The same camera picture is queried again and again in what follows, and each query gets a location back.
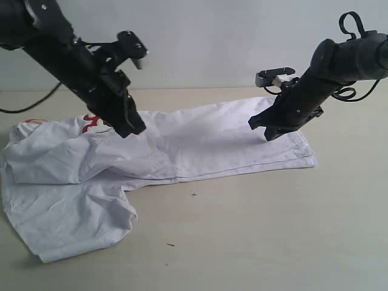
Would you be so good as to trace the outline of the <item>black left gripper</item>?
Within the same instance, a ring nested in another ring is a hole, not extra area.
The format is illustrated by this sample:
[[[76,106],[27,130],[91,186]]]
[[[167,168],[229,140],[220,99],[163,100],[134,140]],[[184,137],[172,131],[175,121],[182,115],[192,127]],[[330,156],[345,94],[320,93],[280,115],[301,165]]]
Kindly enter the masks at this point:
[[[87,108],[102,118],[122,138],[139,135],[146,129],[134,100],[128,96],[130,81],[117,67],[127,58],[111,50],[75,48],[71,90]]]

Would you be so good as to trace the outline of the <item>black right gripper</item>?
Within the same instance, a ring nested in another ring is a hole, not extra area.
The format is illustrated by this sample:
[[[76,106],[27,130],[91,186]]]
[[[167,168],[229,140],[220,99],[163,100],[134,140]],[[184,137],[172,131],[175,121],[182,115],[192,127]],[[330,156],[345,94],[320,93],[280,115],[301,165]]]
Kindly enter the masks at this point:
[[[265,127],[266,141],[273,141],[321,116],[321,104],[337,88],[337,82],[316,76],[308,69],[279,103],[251,116],[248,124],[252,130]]]

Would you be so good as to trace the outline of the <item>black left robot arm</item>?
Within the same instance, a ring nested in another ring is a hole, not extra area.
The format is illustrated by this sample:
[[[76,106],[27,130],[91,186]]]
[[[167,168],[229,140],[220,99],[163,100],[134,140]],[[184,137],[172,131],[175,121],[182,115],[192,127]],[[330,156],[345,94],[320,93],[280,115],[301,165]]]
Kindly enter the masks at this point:
[[[56,1],[1,1],[1,48],[25,51],[121,137],[146,129],[130,80],[118,68],[128,59],[142,68],[148,50],[134,32],[119,32],[113,42],[85,42]]]

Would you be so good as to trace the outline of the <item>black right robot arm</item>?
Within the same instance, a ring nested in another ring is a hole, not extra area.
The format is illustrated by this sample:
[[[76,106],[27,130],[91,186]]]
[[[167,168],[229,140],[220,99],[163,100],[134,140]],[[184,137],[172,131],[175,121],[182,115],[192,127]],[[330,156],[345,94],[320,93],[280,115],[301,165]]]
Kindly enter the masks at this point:
[[[251,117],[249,126],[253,130],[265,127],[264,136],[272,141],[322,115],[321,104],[343,87],[386,77],[387,35],[373,33],[340,44],[326,39],[299,80],[276,97],[272,106]]]

